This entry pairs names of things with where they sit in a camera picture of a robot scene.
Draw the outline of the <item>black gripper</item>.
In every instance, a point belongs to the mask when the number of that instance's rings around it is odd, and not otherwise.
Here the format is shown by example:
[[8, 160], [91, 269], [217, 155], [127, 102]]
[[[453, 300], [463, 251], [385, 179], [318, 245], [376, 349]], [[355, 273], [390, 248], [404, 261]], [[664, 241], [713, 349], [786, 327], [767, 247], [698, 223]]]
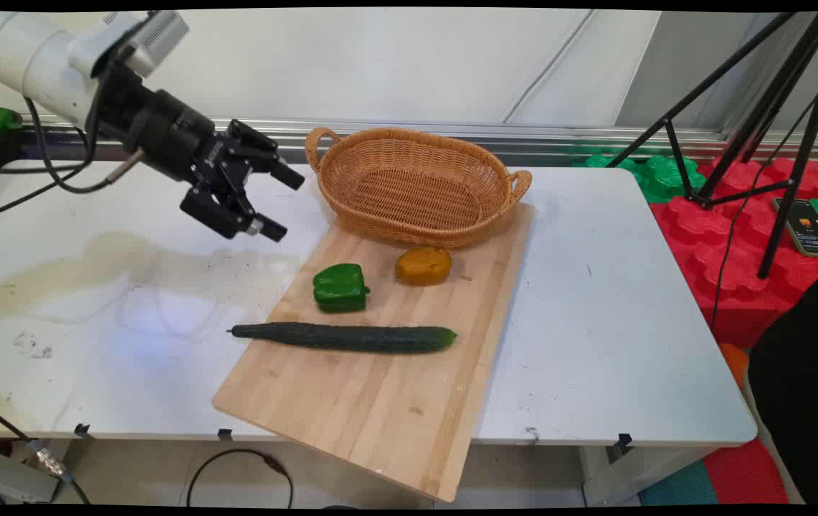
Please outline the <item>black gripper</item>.
[[224, 132], [196, 109], [165, 90], [152, 91], [136, 72], [120, 63], [101, 74], [98, 130], [114, 138], [127, 153], [143, 151], [143, 162], [176, 181], [196, 186], [188, 190], [180, 209], [226, 239], [239, 234], [261, 235], [274, 242], [287, 236], [286, 226], [258, 212], [244, 186], [224, 191], [217, 172], [221, 163], [241, 161], [251, 173], [268, 173], [292, 190], [306, 178], [289, 167], [277, 143], [242, 121], [231, 120]]

